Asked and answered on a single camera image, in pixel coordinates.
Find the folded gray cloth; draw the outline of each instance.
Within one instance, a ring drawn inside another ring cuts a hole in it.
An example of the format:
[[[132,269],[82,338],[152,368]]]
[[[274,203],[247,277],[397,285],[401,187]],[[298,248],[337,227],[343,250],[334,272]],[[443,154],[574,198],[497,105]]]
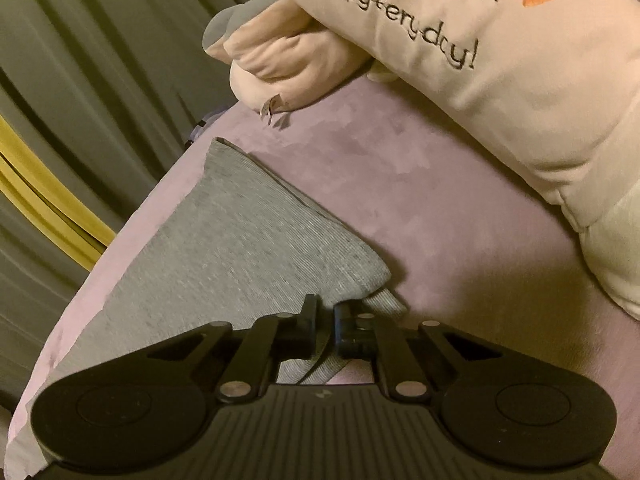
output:
[[[248,328],[260,316],[298,312],[305,294],[325,309],[367,298],[373,311],[404,307],[381,289],[379,256],[308,197],[222,139],[204,176],[127,269],[104,309],[58,370],[90,367],[215,320]],[[329,341],[321,317],[318,356]],[[279,381],[324,382],[337,358],[285,362]]]

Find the silver screw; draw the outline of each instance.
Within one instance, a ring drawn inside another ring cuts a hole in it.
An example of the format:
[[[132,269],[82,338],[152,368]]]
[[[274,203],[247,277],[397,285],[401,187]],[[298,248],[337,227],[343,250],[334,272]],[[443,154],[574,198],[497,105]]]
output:
[[[220,386],[220,393],[225,397],[237,399],[251,393],[251,385],[244,381],[229,381]]]
[[[418,381],[403,381],[396,385],[396,392],[403,397],[421,397],[427,392],[427,386]]]

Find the pink surface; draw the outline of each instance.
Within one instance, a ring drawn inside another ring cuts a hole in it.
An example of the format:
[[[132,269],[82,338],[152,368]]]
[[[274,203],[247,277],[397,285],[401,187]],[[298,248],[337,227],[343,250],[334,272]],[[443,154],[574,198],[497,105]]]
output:
[[[18,412],[66,354],[137,252],[202,174],[213,136],[256,156],[353,228],[387,261],[412,313],[599,382],[618,408],[603,464],[640,480],[640,323],[601,292],[575,235],[441,111],[398,82],[358,79],[267,126],[237,105],[156,187],[69,305]],[[337,381],[365,378],[357,367]],[[12,453],[8,447],[8,460]]]

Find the cushion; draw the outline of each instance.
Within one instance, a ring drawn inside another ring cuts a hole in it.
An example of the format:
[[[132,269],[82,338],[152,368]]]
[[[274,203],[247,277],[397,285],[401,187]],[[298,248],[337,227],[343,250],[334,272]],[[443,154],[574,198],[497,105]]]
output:
[[[601,384],[619,416],[603,464],[620,480],[640,480],[640,326],[600,290],[558,212],[420,93],[366,78],[273,126],[238,104],[187,150],[47,340],[12,420],[9,480],[43,464],[26,426],[31,399],[193,189],[215,137],[251,153],[372,245],[411,309],[407,326],[437,319]],[[359,364],[334,378],[361,380]]]
[[[582,237],[588,263],[640,319],[640,194],[626,224],[604,218],[640,178],[637,0],[295,1],[431,98],[575,230],[606,222]]]

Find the gray curtain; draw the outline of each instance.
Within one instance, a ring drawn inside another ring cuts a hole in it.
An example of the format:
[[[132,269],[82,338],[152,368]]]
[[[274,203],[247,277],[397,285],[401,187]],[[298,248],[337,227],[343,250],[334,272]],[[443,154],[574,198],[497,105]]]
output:
[[[202,33],[238,1],[0,0],[0,114],[118,231],[196,123],[235,102],[228,67],[204,54]],[[0,194],[6,408],[86,274]]]

